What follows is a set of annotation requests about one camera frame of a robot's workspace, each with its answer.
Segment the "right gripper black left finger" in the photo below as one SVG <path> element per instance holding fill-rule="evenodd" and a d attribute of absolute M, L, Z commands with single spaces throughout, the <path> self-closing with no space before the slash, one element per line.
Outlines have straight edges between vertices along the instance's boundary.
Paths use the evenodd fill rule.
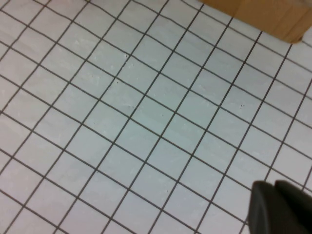
<path fill-rule="evenodd" d="M 256 181 L 248 210 L 249 231 L 252 234 L 293 234 L 295 216 L 277 189 L 264 181 Z"/>

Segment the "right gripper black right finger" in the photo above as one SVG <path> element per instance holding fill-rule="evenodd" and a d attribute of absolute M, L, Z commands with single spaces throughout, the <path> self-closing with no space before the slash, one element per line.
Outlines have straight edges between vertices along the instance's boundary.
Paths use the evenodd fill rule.
<path fill-rule="evenodd" d="M 281 193 L 288 206 L 297 218 L 297 222 L 312 233 L 312 197 L 293 184 L 278 180 L 275 188 Z"/>

